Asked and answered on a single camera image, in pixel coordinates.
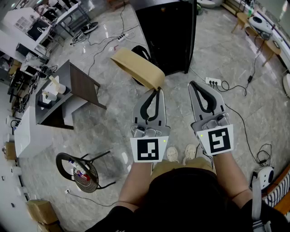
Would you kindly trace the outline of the person's khaki shorts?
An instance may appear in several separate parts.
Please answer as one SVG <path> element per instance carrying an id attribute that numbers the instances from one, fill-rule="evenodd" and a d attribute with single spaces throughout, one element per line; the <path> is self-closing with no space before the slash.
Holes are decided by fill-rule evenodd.
<path id="1" fill-rule="evenodd" d="M 179 168 L 204 169 L 216 174 L 215 170 L 212 168 L 211 163 L 206 161 L 203 157 L 188 159 L 186 160 L 185 164 L 180 164 L 175 161 L 170 162 L 168 160 L 162 160 L 162 162 L 158 162 L 154 167 L 150 181 L 152 182 L 158 176 Z"/>

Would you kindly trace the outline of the black robot vacuum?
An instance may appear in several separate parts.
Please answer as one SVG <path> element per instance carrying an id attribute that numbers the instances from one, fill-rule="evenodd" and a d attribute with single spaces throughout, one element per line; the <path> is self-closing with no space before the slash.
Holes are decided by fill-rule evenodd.
<path id="1" fill-rule="evenodd" d="M 94 31 L 97 27 L 98 27 L 98 22 L 92 22 L 90 24 L 87 24 L 83 28 L 81 28 L 81 31 L 83 32 L 83 34 L 89 34 L 92 31 Z"/>

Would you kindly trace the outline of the person's left forearm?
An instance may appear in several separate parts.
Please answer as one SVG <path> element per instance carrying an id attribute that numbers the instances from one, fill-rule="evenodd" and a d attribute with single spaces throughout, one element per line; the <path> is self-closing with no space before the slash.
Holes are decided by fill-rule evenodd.
<path id="1" fill-rule="evenodd" d="M 119 194 L 118 206 L 135 211 L 142 204 L 148 193 L 152 163 L 136 163 L 131 166 L 129 174 Z"/>

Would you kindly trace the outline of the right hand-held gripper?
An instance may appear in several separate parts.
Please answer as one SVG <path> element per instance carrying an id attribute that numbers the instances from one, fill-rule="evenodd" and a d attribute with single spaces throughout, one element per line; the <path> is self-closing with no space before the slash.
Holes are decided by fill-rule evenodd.
<path id="1" fill-rule="evenodd" d="M 233 150 L 233 125 L 222 95 L 207 84 L 191 81 L 189 94 L 196 122 L 191 124 L 205 154 L 209 156 Z"/>

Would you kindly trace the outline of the person's right forearm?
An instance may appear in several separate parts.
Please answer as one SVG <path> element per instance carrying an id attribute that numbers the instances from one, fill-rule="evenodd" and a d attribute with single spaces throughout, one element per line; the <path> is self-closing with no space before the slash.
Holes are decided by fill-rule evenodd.
<path id="1" fill-rule="evenodd" d="M 217 180 L 224 188 L 228 197 L 242 208 L 252 197 L 247 179 L 237 165 L 230 152 L 221 153 L 213 157 Z"/>

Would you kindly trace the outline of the red and white packets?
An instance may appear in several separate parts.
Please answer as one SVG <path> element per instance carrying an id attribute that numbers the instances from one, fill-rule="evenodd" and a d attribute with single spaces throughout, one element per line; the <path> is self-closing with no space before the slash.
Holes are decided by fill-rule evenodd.
<path id="1" fill-rule="evenodd" d="M 88 174 L 86 173 L 86 171 L 75 161 L 73 160 L 69 160 L 69 163 L 71 163 L 71 165 L 74 167 L 74 172 L 77 174 L 78 177 L 86 180 L 86 181 L 90 181 L 91 178 L 88 176 Z"/>

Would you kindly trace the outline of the person's white left shoe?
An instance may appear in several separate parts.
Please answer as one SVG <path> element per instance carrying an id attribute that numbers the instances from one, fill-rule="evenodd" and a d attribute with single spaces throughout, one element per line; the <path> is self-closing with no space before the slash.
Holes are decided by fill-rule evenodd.
<path id="1" fill-rule="evenodd" d="M 167 156 L 168 161 L 179 163 L 178 151 L 174 146 L 171 146 L 167 149 L 166 156 Z"/>

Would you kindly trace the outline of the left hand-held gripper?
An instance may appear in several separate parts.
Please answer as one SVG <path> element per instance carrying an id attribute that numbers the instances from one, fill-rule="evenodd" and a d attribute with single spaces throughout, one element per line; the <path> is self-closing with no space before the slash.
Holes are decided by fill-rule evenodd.
<path id="1" fill-rule="evenodd" d="M 150 117 L 147 113 L 154 97 L 155 115 Z M 142 125 L 149 120 L 150 125 Z M 166 109 L 164 92 L 151 89 L 144 93 L 133 107 L 133 124 L 131 126 L 132 138 L 130 144 L 135 162 L 160 162 L 163 159 L 170 127 L 166 126 Z"/>

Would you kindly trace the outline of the black chair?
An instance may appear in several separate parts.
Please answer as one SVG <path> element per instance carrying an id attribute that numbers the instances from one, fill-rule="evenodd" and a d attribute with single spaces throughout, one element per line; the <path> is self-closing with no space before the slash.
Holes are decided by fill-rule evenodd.
<path id="1" fill-rule="evenodd" d="M 96 190 L 105 189 L 111 185 L 114 185 L 116 181 L 113 181 L 105 186 L 99 184 L 99 175 L 97 169 L 93 165 L 93 162 L 107 154 L 110 151 L 99 154 L 92 159 L 85 159 L 88 154 L 78 158 L 67 153 L 59 153 L 56 155 L 56 166 L 59 173 L 67 180 L 75 182 L 77 187 L 85 193 L 93 193 Z M 63 161 L 67 161 L 72 166 L 72 173 L 65 170 Z"/>

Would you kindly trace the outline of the striped sofa cushion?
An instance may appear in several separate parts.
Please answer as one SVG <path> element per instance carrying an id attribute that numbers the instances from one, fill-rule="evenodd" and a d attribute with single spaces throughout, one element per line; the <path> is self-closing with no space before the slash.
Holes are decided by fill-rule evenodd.
<path id="1" fill-rule="evenodd" d="M 274 208 L 290 192 L 290 170 L 282 173 L 270 186 L 269 192 L 265 192 L 262 200 Z"/>

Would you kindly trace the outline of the white desk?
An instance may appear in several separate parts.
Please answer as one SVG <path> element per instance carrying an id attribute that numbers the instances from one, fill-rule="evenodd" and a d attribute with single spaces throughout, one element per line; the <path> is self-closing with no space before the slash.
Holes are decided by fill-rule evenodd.
<path id="1" fill-rule="evenodd" d="M 16 50 L 19 45 L 23 45 L 29 52 L 49 59 L 48 52 L 40 41 L 28 35 L 29 30 L 40 19 L 39 14 L 30 7 L 16 10 L 9 10 L 8 7 L 9 3 L 0 7 L 0 51 L 23 62 L 25 56 Z"/>

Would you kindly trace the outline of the dark wooden cabinet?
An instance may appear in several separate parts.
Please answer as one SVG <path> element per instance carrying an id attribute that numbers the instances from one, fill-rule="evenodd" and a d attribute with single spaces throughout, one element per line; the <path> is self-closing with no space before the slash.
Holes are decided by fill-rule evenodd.
<path id="1" fill-rule="evenodd" d="M 59 76 L 59 82 L 66 86 L 64 94 L 55 91 L 55 85 L 48 79 L 35 96 L 36 123 L 43 126 L 73 130 L 72 113 L 86 103 L 102 109 L 97 97 L 101 85 L 67 60 L 52 76 Z M 56 101 L 49 104 L 43 102 L 42 90 L 57 96 Z"/>

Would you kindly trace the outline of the person's white shoe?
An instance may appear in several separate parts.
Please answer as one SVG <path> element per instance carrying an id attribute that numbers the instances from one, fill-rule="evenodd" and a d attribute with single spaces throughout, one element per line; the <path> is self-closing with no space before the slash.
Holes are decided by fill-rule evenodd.
<path id="1" fill-rule="evenodd" d="M 171 146 L 167 149 L 166 156 L 167 156 L 168 161 L 179 163 L 178 151 L 174 146 Z"/>
<path id="2" fill-rule="evenodd" d="M 194 144 L 188 144 L 185 148 L 185 157 L 183 159 L 183 165 L 186 165 L 186 162 L 193 160 L 196 157 L 197 147 Z"/>

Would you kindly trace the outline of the cardboard box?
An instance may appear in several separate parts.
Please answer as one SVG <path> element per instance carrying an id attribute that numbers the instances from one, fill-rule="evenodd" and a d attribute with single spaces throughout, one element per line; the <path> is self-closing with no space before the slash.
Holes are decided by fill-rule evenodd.
<path id="1" fill-rule="evenodd" d="M 6 160 L 16 160 L 17 156 L 14 142 L 5 142 L 2 151 L 4 152 Z"/>
<path id="2" fill-rule="evenodd" d="M 49 201 L 34 199 L 27 201 L 25 204 L 34 221 L 44 224 L 52 224 L 58 221 L 58 217 Z"/>

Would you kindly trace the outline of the round white table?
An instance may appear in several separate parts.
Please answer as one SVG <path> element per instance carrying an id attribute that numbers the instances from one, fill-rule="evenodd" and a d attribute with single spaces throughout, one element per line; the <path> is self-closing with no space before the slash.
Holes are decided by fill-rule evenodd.
<path id="1" fill-rule="evenodd" d="M 288 98 L 290 98 L 290 74 L 283 77 L 283 88 Z"/>

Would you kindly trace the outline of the black cabinet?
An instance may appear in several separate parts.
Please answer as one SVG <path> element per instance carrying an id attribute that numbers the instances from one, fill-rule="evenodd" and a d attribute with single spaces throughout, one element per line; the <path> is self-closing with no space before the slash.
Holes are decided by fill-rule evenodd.
<path id="1" fill-rule="evenodd" d="M 154 65 L 185 74 L 193 56 L 197 0 L 129 0 Z"/>

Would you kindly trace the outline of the person's white right shoe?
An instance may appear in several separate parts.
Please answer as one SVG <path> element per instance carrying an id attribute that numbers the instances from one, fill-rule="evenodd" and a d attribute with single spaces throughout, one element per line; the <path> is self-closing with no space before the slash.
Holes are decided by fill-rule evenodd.
<path id="1" fill-rule="evenodd" d="M 194 144 L 188 144 L 185 148 L 185 157 L 183 159 L 183 165 L 186 165 L 186 162 L 193 160 L 196 157 L 197 147 Z"/>

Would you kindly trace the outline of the white cabinet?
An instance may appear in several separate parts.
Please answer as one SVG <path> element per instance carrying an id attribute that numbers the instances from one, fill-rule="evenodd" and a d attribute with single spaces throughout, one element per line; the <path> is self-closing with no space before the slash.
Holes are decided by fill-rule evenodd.
<path id="1" fill-rule="evenodd" d="M 31 158 L 52 144 L 53 133 L 48 126 L 36 123 L 35 107 L 29 106 L 14 131 L 17 158 Z"/>

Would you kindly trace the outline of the white dome device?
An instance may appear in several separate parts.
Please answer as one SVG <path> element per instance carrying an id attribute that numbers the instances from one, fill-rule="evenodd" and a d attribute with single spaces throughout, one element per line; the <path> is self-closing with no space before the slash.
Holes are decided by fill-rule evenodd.
<path id="1" fill-rule="evenodd" d="M 259 179 L 261 190 L 267 188 L 274 177 L 274 168 L 272 166 L 259 167 L 252 171 L 249 187 L 252 189 L 255 179 Z"/>
<path id="2" fill-rule="evenodd" d="M 272 27 L 266 20 L 253 16 L 249 18 L 249 24 L 264 40 L 271 38 L 273 34 Z"/>

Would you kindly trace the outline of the person's black shirt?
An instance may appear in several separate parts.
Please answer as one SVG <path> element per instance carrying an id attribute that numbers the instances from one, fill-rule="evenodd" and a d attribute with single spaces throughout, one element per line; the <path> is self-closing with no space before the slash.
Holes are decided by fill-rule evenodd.
<path id="1" fill-rule="evenodd" d="M 155 178 L 140 207 L 114 207 L 86 232 L 253 232 L 252 203 L 239 208 L 213 172 L 179 168 Z"/>

